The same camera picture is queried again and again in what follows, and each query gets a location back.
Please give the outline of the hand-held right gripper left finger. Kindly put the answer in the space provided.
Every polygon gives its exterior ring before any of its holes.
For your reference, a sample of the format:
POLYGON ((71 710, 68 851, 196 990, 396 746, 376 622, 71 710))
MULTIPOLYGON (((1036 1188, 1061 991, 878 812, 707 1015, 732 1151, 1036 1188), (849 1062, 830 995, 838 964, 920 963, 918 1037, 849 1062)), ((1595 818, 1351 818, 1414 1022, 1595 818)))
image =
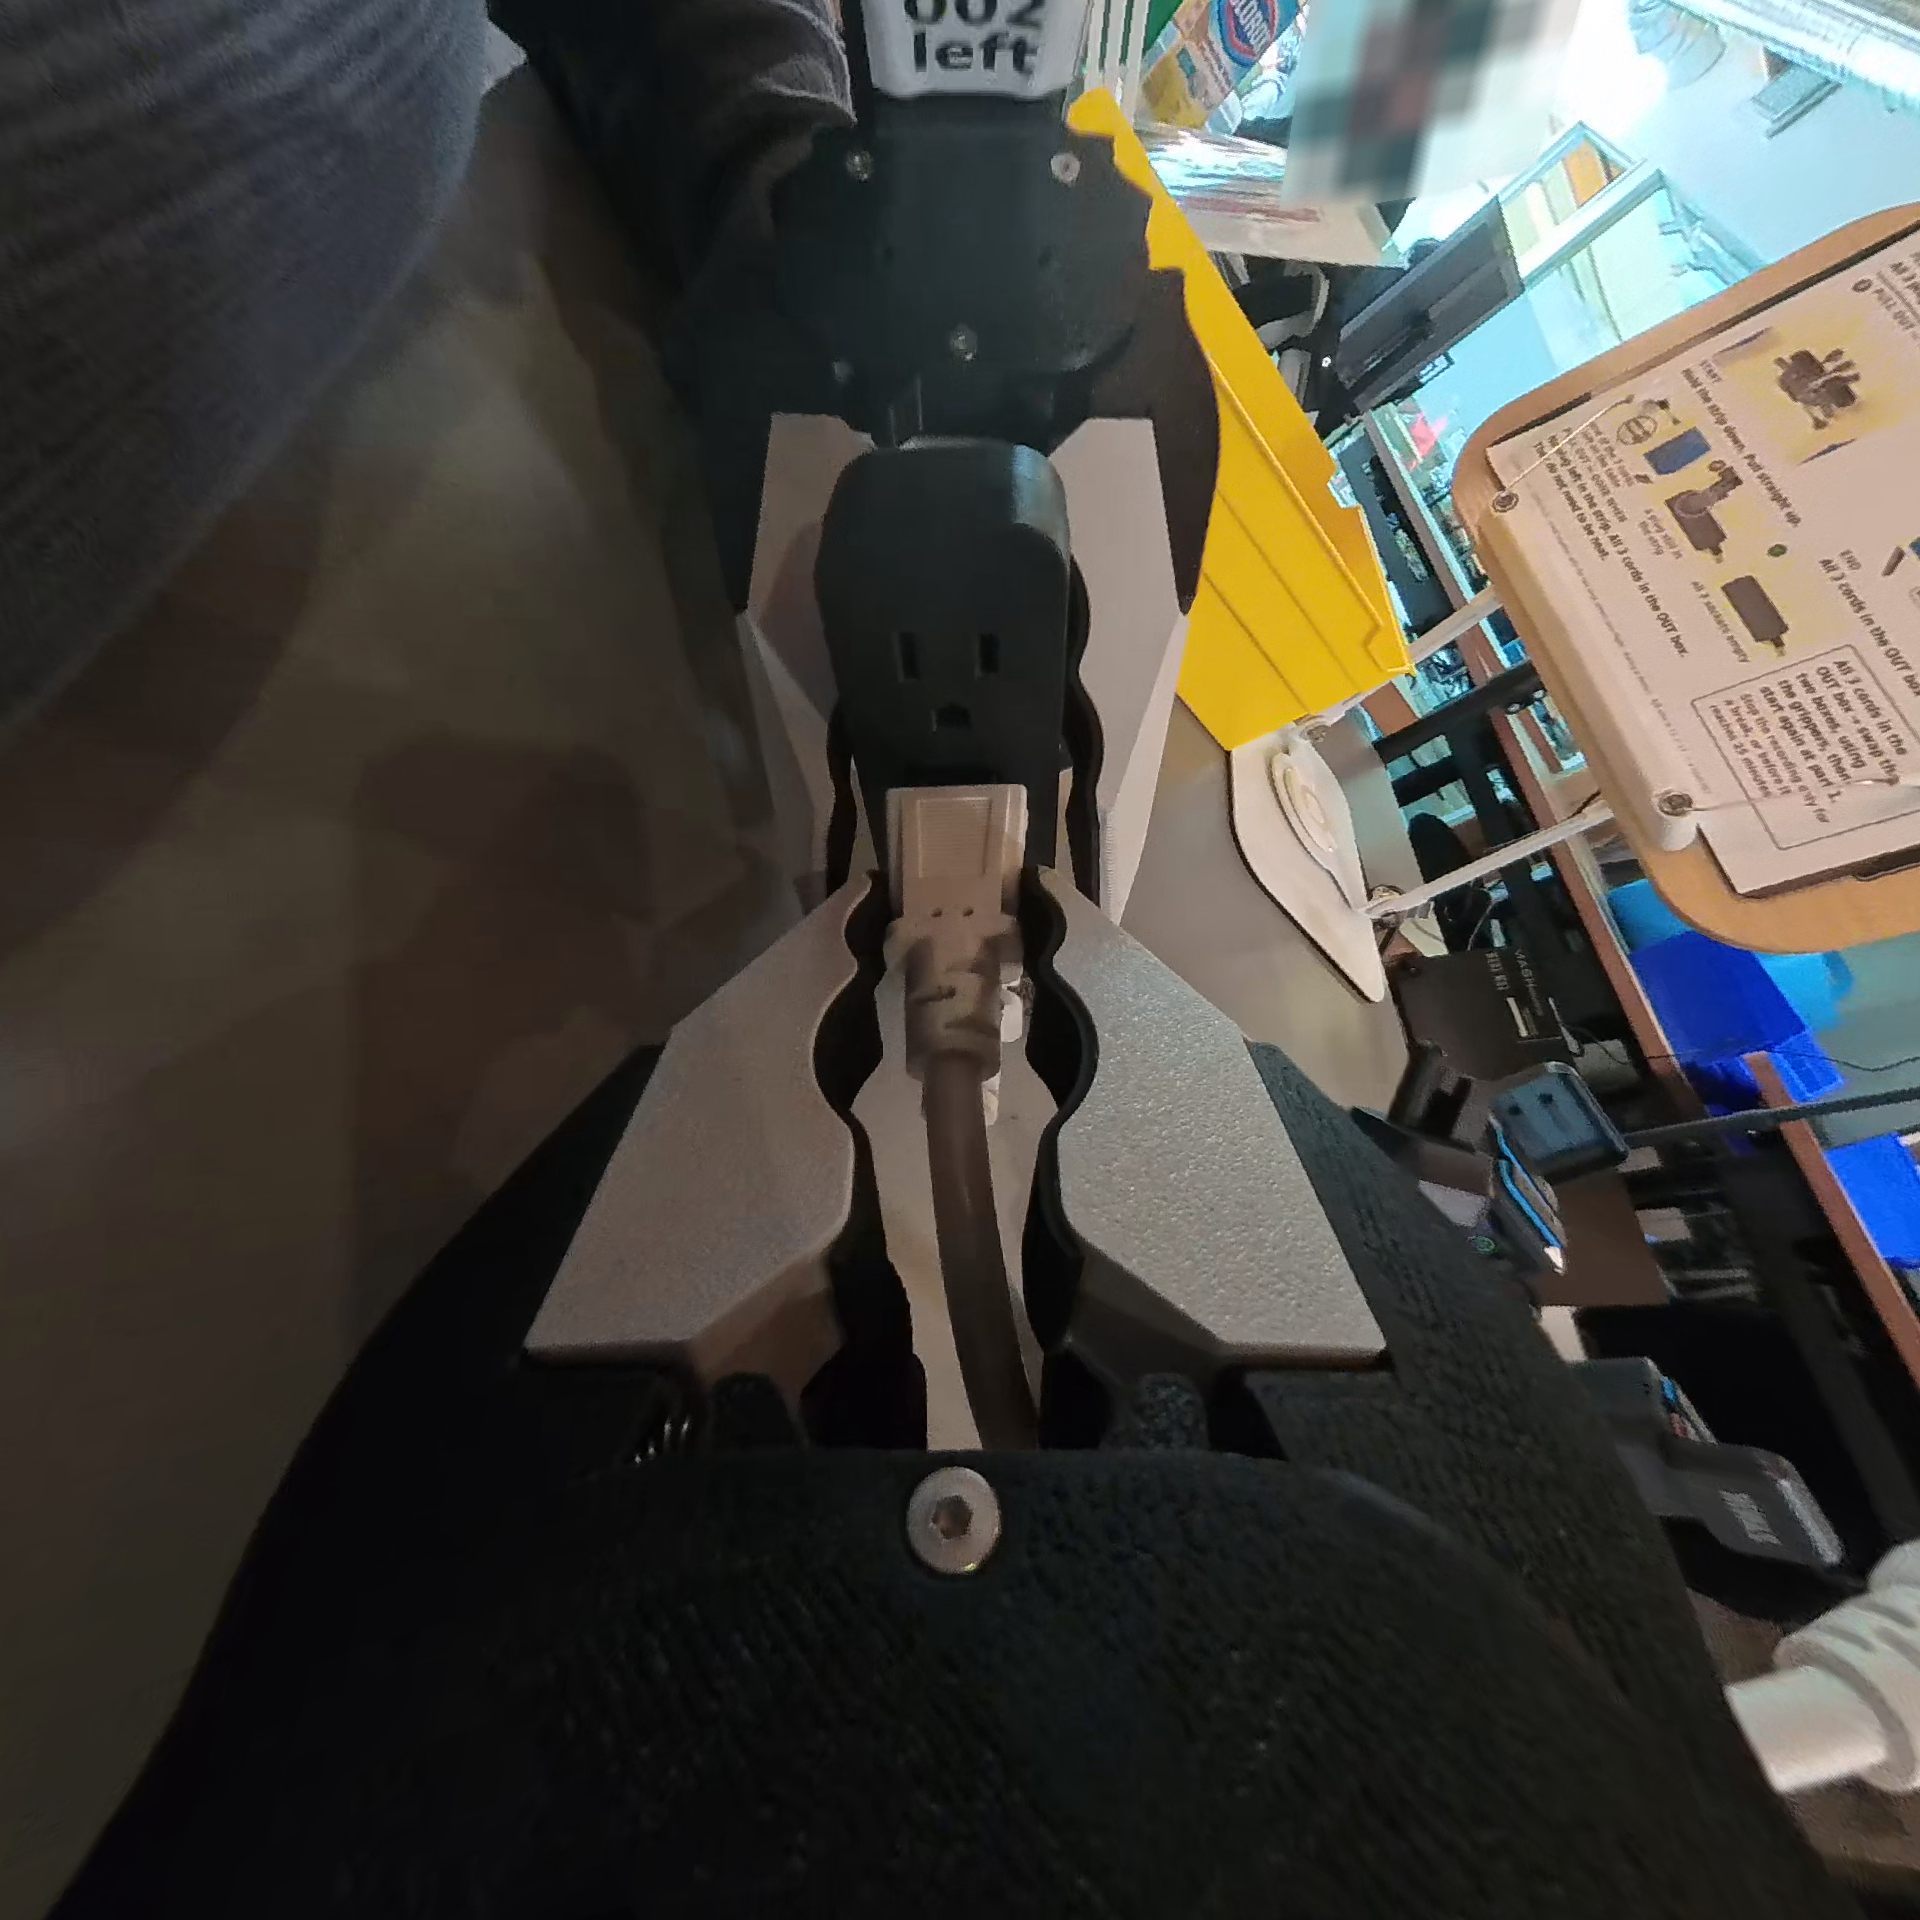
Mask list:
POLYGON ((525 1334, 543 1363, 823 1370, 881 1255, 852 1113, 880 1066, 885 891, 848 879, 669 1033, 525 1334))

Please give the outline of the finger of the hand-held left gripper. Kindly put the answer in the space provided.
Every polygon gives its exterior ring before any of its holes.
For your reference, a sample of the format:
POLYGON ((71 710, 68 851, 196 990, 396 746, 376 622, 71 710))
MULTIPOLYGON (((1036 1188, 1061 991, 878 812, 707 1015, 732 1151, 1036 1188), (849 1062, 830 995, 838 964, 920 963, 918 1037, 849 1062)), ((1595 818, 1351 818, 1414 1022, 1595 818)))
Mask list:
POLYGON ((832 415, 774 415, 739 644, 773 805, 774 865, 799 911, 828 893, 832 660, 813 564, 832 489, 871 442, 832 415))
POLYGON ((1169 562, 1152 422, 1087 420, 1052 461, 1091 606, 1081 681, 1101 733, 1095 897, 1118 921, 1144 852, 1188 618, 1169 562))

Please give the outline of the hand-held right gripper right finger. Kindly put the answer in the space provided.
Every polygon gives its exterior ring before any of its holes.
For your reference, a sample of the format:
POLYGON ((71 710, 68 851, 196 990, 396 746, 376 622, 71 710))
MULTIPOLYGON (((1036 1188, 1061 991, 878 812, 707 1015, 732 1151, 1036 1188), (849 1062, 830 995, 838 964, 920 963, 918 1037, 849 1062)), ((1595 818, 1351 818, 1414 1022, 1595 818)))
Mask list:
POLYGON ((1061 1346, 1101 1373, 1368 1370, 1385 1338, 1253 1051, 1068 879, 1039 879, 1078 1044, 1052 1173, 1076 1253, 1061 1346))

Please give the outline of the yellow plastic bin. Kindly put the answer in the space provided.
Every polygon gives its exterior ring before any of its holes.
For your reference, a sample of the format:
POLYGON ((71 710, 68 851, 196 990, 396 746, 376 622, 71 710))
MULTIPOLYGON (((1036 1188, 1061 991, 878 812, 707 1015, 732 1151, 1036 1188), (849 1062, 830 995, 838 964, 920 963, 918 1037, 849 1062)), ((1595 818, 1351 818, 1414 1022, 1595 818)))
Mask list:
POLYGON ((1215 481, 1179 698, 1235 751, 1371 698, 1411 673, 1407 643, 1365 516, 1336 502, 1332 457, 1123 108, 1093 86, 1068 125, 1110 140, 1119 173, 1149 196, 1147 259, 1184 277, 1211 373, 1215 481))

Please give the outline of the black power strip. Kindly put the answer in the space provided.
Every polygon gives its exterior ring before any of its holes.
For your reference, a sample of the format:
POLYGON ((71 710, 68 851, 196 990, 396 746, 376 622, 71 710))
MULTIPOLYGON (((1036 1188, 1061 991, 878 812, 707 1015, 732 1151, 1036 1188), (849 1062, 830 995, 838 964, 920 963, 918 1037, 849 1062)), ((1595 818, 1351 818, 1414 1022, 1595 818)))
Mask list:
POLYGON ((1064 481, 1028 445, 915 439, 840 470, 813 594, 861 791, 1016 783, 1057 805, 1087 590, 1064 481))

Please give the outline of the black power adapter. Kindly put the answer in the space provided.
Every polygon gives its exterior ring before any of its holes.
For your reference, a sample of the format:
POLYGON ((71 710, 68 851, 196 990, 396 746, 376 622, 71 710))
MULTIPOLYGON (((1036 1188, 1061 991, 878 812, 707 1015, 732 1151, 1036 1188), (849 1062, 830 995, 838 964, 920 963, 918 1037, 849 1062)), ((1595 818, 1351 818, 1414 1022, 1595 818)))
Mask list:
POLYGON ((1796 1468, 1724 1445, 1687 1391, 1645 1358, 1571 1365, 1647 1513, 1693 1523, 1721 1547, 1822 1574, 1846 1565, 1843 1541, 1796 1468))

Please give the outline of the black device blue trim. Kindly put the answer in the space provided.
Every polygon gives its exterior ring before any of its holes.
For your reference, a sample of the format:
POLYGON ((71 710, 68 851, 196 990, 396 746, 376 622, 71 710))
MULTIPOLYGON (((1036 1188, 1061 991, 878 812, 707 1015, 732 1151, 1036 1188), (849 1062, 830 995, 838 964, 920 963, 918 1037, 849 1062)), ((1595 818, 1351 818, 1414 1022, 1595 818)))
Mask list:
POLYGON ((1525 1287, 1568 1273, 1566 1228, 1549 1186, 1516 1159, 1488 1162, 1485 1195, 1472 1225, 1477 1249, 1501 1262, 1525 1287))

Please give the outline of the black box device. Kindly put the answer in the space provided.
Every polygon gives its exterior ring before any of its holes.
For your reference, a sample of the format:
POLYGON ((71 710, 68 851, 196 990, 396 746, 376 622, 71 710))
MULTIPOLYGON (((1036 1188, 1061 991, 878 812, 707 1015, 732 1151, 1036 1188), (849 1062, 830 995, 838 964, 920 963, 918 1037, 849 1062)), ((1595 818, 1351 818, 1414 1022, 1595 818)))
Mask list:
POLYGON ((1613 1171, 1632 1151, 1568 1062, 1544 1062, 1501 1087, 1492 1098, 1491 1121, 1505 1151, 1551 1188, 1613 1171))

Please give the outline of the black monitor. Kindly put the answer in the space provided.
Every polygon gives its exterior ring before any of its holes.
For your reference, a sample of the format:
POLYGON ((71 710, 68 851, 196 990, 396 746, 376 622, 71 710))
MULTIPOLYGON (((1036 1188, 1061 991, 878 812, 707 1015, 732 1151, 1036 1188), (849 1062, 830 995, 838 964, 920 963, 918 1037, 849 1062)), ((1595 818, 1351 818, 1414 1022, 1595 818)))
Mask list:
POLYGON ((1335 381, 1355 414, 1405 397, 1432 363, 1523 294, 1525 275, 1504 204, 1488 198, 1342 323, 1335 381))

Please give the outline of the blue storage bin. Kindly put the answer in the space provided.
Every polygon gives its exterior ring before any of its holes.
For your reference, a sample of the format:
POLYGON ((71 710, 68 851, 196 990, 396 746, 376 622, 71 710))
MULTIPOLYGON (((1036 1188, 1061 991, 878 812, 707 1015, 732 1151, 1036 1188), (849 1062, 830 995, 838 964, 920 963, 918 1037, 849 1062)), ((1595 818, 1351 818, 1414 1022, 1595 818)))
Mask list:
POLYGON ((1880 1259, 1916 1277, 1916 1141, 1899 1132, 1895 1105, 1867 1106, 1864 1087, 1811 1039, 1750 1051, 1739 1066, 1760 1068, 1750 1105, 1784 1117, 1784 1139, 1824 1162, 1880 1259))
POLYGON ((1683 924, 1647 879, 1607 897, 1617 940, 1670 1051, 1685 1066, 1741 1066, 1796 1043, 1833 1011, 1819 953, 1760 953, 1683 924))

